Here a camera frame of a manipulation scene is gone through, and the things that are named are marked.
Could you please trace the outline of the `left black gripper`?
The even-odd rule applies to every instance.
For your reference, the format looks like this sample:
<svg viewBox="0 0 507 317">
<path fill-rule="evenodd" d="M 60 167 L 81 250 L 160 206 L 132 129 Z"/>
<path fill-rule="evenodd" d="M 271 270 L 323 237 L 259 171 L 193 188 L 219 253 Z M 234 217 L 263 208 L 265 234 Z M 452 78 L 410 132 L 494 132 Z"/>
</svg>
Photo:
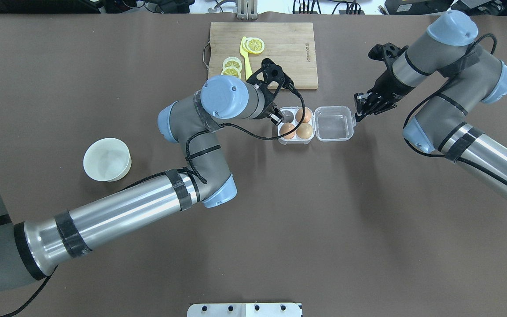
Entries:
<svg viewBox="0 0 507 317">
<path fill-rule="evenodd" d="M 284 120 L 284 116 L 282 111 L 277 107 L 277 104 L 274 103 L 276 96 L 278 95 L 280 88 L 276 88 L 274 92 L 272 92 L 268 86 L 260 86 L 260 92 L 264 97 L 264 105 L 262 107 L 262 112 L 260 114 L 260 118 L 269 118 L 270 121 L 278 126 L 282 124 Z"/>
</svg>

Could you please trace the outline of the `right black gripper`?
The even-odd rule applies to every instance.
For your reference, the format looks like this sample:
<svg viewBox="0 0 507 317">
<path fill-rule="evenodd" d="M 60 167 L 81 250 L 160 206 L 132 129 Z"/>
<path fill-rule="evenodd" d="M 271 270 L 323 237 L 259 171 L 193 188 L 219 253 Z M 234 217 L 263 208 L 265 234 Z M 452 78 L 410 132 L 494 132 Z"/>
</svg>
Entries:
<svg viewBox="0 0 507 317">
<path fill-rule="evenodd" d="M 370 91 L 354 94 L 357 110 L 356 122 L 360 122 L 370 115 L 378 115 L 388 111 L 414 88 L 403 84 L 392 71 L 385 70 L 375 81 Z"/>
</svg>

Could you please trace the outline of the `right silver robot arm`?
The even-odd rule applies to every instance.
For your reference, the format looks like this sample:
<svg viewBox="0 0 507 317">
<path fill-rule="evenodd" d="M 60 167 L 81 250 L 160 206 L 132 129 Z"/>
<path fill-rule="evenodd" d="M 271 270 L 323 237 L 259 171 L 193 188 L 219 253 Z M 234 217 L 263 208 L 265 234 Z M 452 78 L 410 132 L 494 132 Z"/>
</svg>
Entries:
<svg viewBox="0 0 507 317">
<path fill-rule="evenodd" d="M 403 138 L 416 153 L 459 165 L 507 199 L 507 147 L 466 116 L 479 103 L 491 104 L 507 94 L 507 65 L 487 51 L 478 27 L 460 11 L 447 11 L 410 46 L 377 44 L 368 57 L 386 70 L 365 93 L 356 93 L 355 120 L 382 114 L 434 73 L 446 82 L 420 102 L 403 124 Z"/>
</svg>

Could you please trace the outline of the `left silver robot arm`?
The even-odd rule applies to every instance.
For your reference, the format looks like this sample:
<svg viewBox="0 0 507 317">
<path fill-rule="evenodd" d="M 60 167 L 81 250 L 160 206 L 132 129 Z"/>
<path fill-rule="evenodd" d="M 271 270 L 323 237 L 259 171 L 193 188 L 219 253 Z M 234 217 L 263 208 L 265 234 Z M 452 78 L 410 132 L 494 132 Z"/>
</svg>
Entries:
<svg viewBox="0 0 507 317">
<path fill-rule="evenodd" d="M 215 207 L 233 199 L 237 187 L 215 133 L 233 119 L 280 122 L 272 82 L 278 88 L 290 86 L 281 75 L 262 80 L 252 75 L 247 81 L 217 75 L 193 96 L 163 109 L 159 130 L 181 146 L 186 168 L 163 171 L 44 221 L 12 223 L 0 196 L 0 291 L 48 278 L 60 263 L 195 203 Z"/>
</svg>

